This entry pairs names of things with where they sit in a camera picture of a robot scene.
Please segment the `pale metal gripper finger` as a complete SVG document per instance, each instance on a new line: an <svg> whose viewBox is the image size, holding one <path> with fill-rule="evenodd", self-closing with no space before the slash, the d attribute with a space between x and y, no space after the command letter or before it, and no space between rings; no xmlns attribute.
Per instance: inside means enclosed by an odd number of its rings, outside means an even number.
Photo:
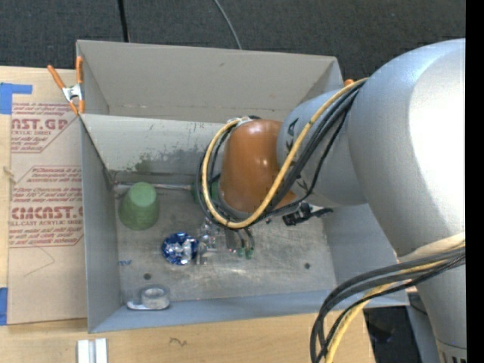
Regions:
<svg viewBox="0 0 484 363"><path fill-rule="evenodd" d="M195 258L196 265L208 265L212 263L219 254L216 245L208 244L200 241L197 247L197 255Z"/></svg>
<svg viewBox="0 0 484 363"><path fill-rule="evenodd" d="M205 218L201 225L201 240L203 242L216 242L220 234L220 226L212 220Z"/></svg>

